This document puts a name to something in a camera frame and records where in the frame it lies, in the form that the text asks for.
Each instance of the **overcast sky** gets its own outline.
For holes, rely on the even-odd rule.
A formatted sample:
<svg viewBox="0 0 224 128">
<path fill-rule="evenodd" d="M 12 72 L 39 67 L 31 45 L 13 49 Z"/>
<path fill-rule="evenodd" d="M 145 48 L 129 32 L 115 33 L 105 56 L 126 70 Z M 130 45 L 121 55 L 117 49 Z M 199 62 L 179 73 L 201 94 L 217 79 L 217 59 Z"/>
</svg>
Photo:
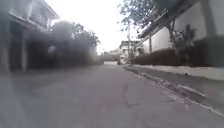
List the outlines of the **overcast sky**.
<svg viewBox="0 0 224 128">
<path fill-rule="evenodd" d="M 121 32 L 117 5 L 122 0 L 45 0 L 63 19 L 81 23 L 86 30 L 93 30 L 101 41 L 98 52 L 118 48 L 127 33 Z"/>
</svg>

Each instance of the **road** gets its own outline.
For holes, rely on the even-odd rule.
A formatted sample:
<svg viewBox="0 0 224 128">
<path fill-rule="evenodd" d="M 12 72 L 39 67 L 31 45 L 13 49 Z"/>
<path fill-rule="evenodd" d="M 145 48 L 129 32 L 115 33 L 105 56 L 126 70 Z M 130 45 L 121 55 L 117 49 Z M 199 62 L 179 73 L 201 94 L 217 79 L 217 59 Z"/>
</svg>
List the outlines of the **road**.
<svg viewBox="0 0 224 128">
<path fill-rule="evenodd" d="M 108 63 L 8 75 L 2 82 L 3 128 L 224 127 L 214 112 Z"/>
</svg>

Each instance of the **bush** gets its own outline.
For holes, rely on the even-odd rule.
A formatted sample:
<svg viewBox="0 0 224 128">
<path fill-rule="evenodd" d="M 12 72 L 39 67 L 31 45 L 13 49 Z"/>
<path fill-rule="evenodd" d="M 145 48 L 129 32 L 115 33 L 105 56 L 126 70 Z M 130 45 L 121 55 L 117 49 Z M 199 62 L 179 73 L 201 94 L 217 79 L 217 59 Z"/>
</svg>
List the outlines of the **bush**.
<svg viewBox="0 0 224 128">
<path fill-rule="evenodd" d="M 179 66 L 181 62 L 171 48 L 155 51 L 151 54 L 145 54 L 132 60 L 133 64 L 140 65 L 170 65 Z"/>
<path fill-rule="evenodd" d="M 132 60 L 132 63 L 141 65 L 220 67 L 224 65 L 223 42 L 223 36 L 204 38 L 195 41 L 193 47 L 181 51 L 179 58 L 175 55 L 174 49 L 169 48 L 136 57 Z"/>
</svg>

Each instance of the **white wall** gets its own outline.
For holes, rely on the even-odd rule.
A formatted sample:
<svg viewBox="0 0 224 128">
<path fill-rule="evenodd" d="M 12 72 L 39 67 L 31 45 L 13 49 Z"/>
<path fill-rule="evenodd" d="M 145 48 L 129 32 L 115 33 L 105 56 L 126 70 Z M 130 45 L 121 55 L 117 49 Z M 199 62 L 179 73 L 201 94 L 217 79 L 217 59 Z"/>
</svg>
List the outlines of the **white wall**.
<svg viewBox="0 0 224 128">
<path fill-rule="evenodd" d="M 167 28 L 163 27 L 156 34 L 151 37 L 152 52 L 160 49 L 171 47 L 170 35 Z"/>
<path fill-rule="evenodd" d="M 187 24 L 190 24 L 191 28 L 196 29 L 195 40 L 206 37 L 205 21 L 201 10 L 201 4 L 199 2 L 194 4 L 190 9 L 176 19 L 174 29 L 176 31 L 182 31 L 185 29 Z M 145 41 L 144 44 L 149 46 L 148 40 Z M 152 51 L 169 47 L 172 47 L 172 44 L 170 43 L 169 31 L 164 27 L 152 36 Z"/>
<path fill-rule="evenodd" d="M 199 2 L 194 4 L 190 9 L 177 18 L 174 29 L 177 31 L 183 30 L 187 24 L 190 24 L 191 28 L 196 29 L 194 40 L 206 37 L 205 21 Z"/>
<path fill-rule="evenodd" d="M 210 0 L 217 35 L 224 35 L 224 0 Z"/>
</svg>

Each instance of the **house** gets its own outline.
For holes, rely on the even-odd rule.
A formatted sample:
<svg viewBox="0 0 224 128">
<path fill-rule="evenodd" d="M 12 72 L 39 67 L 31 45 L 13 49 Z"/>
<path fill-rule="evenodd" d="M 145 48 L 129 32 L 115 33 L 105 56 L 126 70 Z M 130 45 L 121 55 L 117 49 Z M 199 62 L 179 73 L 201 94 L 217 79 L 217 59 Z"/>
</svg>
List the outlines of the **house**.
<svg viewBox="0 0 224 128">
<path fill-rule="evenodd" d="M 6 7 L 0 9 L 0 33 L 5 35 L 0 37 L 3 42 L 1 67 L 26 70 L 31 63 L 37 63 L 33 60 L 43 61 L 46 47 L 52 42 L 51 22 L 59 16 L 44 0 L 15 0 L 3 4 Z"/>
<path fill-rule="evenodd" d="M 139 56 L 140 54 L 143 54 L 145 51 L 147 51 L 147 48 L 144 47 L 144 44 L 139 44 L 140 41 L 132 40 L 132 41 L 122 41 L 119 46 L 119 52 L 120 56 L 124 57 L 125 59 L 128 59 L 131 55 Z"/>
<path fill-rule="evenodd" d="M 174 31 L 182 31 L 187 25 L 195 29 L 193 41 L 209 41 L 208 61 L 214 66 L 224 65 L 224 1 L 223 0 L 180 0 L 175 11 L 156 19 L 140 35 L 140 44 L 149 47 L 148 52 L 172 47 L 169 31 L 164 25 L 175 19 Z"/>
</svg>

